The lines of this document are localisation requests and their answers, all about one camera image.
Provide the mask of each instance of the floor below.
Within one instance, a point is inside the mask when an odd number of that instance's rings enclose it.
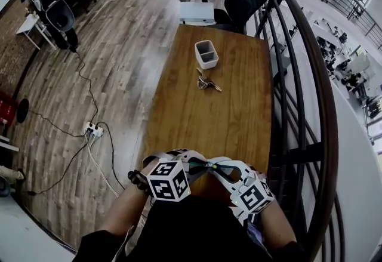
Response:
[[[223,0],[211,0],[223,7]],[[152,98],[179,24],[178,0],[98,0],[91,12],[77,19],[78,53],[85,62],[81,75],[90,78],[97,101],[94,122],[110,126],[115,171],[123,185],[135,168]],[[74,135],[96,111],[89,82],[79,76],[82,63],[69,51],[44,45],[21,86],[19,100]],[[13,167],[22,168],[22,191],[39,192],[61,178],[74,154],[85,144],[32,112],[9,132],[20,148]],[[94,159],[118,193],[112,173],[110,134],[94,142]],[[83,149],[59,184],[41,195],[21,194],[28,210],[58,238],[77,248],[81,237],[94,231],[115,199],[88,150]]]

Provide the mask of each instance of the black pants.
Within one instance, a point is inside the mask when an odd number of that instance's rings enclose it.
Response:
[[[53,25],[47,25],[47,30],[52,35],[52,38],[56,42],[57,46],[60,49],[67,49],[68,44],[72,48],[76,48],[78,45],[78,38],[77,34],[74,31],[74,29],[70,29],[67,32],[65,32],[67,41],[65,38],[61,35],[60,31],[58,31]]]

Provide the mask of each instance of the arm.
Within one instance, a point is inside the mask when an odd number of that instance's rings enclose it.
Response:
[[[279,249],[296,242],[293,229],[276,200],[261,212],[261,222],[268,248]]]
[[[157,161],[152,161],[141,172],[148,174],[156,163]],[[99,230],[106,230],[116,236],[125,236],[132,226],[137,227],[146,201],[147,195],[144,191],[139,190],[135,184],[130,184],[114,201]]]

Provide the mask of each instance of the small container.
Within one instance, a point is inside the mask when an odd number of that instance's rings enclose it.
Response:
[[[219,60],[214,45],[210,40],[197,42],[195,44],[195,55],[203,70],[215,67]]]

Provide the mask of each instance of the wooden table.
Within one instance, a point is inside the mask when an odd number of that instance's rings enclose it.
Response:
[[[214,44],[219,61],[205,74],[223,89],[221,93],[196,86],[199,65],[195,42],[206,39]],[[227,156],[242,160],[266,172],[271,78],[265,41],[208,27],[179,25],[154,96],[140,159],[155,151],[184,148],[196,150],[207,159]],[[203,175],[191,189],[193,195],[224,200],[228,195],[211,174]]]

